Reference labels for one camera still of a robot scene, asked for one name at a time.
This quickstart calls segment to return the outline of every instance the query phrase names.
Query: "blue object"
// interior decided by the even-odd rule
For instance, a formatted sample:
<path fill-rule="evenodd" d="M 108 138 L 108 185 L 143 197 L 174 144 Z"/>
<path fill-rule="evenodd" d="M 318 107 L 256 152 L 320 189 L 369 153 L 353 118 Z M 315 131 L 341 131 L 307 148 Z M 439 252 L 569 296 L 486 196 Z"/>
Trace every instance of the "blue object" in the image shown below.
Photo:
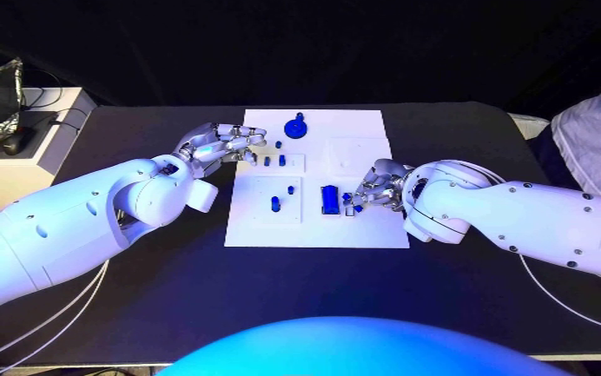
<path fill-rule="evenodd" d="M 321 213 L 323 214 L 340 214 L 339 208 L 339 189 L 328 185 L 321 188 Z"/>
<path fill-rule="evenodd" d="M 277 213 L 279 211 L 279 198 L 277 196 L 272 197 L 272 212 Z"/>
<path fill-rule="evenodd" d="M 442 328 L 360 317 L 275 322 L 189 354 L 161 376 L 566 376 L 509 348 Z"/>
<path fill-rule="evenodd" d="M 297 118 L 284 125 L 284 133 L 291 139 L 300 139 L 307 134 L 307 123 L 302 120 L 302 113 L 298 113 Z"/>

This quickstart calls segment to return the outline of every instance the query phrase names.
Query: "small blue piece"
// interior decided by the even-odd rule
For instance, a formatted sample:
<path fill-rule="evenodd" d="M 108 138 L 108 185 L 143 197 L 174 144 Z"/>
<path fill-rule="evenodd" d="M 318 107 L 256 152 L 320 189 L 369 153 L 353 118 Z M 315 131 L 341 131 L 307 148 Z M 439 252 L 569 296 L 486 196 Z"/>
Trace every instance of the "small blue piece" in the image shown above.
<path fill-rule="evenodd" d="M 297 118 L 284 125 L 284 133 L 291 139 L 300 139 L 307 134 L 307 123 L 302 120 L 302 113 L 298 113 Z"/>
<path fill-rule="evenodd" d="M 279 211 L 279 198 L 277 196 L 272 197 L 272 212 L 277 213 Z"/>
<path fill-rule="evenodd" d="M 339 189 L 328 185 L 327 187 L 321 188 L 321 213 L 323 214 L 340 214 L 339 208 Z"/>

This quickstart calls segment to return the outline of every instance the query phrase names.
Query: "black curtain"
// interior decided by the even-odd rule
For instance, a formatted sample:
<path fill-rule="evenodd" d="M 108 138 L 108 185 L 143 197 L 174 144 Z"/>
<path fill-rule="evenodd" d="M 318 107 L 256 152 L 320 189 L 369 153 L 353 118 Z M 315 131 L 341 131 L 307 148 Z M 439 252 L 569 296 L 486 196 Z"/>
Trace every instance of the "black curtain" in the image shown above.
<path fill-rule="evenodd" d="M 0 50 L 117 105 L 594 93 L 601 0 L 1 0 Z"/>

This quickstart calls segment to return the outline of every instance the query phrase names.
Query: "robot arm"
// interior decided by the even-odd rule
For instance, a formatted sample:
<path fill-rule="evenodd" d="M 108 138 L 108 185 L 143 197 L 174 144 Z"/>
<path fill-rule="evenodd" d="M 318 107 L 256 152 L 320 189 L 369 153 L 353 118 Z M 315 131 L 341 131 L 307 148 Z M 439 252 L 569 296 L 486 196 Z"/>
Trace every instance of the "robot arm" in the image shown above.
<path fill-rule="evenodd" d="M 266 132 L 204 124 L 170 155 L 137 159 L 49 187 L 0 212 L 0 305 L 75 278 L 166 226 L 206 213 L 217 189 L 200 178 L 222 162 L 256 163 Z"/>
<path fill-rule="evenodd" d="M 458 244 L 470 226 L 504 250 L 601 274 L 601 197 L 527 182 L 504 182 L 467 162 L 416 169 L 380 159 L 353 199 L 405 210 L 405 231 Z"/>

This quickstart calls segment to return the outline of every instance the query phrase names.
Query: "robotic hand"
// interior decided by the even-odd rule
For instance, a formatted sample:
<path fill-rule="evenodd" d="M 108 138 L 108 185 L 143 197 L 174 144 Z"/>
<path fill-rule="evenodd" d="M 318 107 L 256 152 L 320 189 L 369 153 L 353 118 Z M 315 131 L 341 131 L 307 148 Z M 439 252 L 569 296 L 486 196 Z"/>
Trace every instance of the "robotic hand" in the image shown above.
<path fill-rule="evenodd" d="M 223 162 L 256 164 L 266 131 L 203 124 L 174 152 L 49 187 L 0 211 L 0 305 L 75 278 L 166 226 L 186 207 L 206 213 Z"/>
<path fill-rule="evenodd" d="M 411 168 L 379 159 L 344 205 L 405 211 L 421 241 L 458 244 L 470 226 L 504 250 L 601 274 L 601 196 L 504 180 L 486 168 L 439 161 Z"/>

